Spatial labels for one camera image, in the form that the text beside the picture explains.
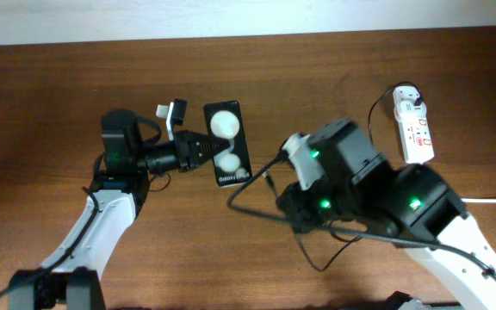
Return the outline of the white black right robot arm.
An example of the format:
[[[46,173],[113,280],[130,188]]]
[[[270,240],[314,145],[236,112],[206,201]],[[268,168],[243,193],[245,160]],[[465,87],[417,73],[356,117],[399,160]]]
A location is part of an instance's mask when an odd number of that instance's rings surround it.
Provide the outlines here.
[[[282,145],[298,180],[276,201],[296,233],[356,221],[402,249],[466,309],[496,309],[496,253],[462,198],[422,164],[394,169],[348,119]]]

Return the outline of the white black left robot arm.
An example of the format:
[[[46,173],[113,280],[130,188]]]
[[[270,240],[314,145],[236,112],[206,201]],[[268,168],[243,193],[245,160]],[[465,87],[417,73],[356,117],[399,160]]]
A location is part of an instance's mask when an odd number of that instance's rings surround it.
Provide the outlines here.
[[[174,131],[184,114],[158,106],[169,142],[142,139],[140,124],[153,121],[131,110],[103,116],[104,152],[94,169],[83,213],[62,244],[36,270],[19,270],[9,281],[10,309],[50,309],[63,302],[70,309],[103,309],[101,278],[122,234],[140,214],[153,177],[173,170],[194,170],[226,150],[230,141],[203,133]]]

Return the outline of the black smartphone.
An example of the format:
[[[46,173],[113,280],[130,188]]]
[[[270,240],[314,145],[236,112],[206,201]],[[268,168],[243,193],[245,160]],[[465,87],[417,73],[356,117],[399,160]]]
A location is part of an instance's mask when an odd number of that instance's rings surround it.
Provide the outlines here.
[[[238,101],[208,103],[203,107],[208,135],[217,144],[214,174],[220,188],[240,185],[252,177],[251,161]]]

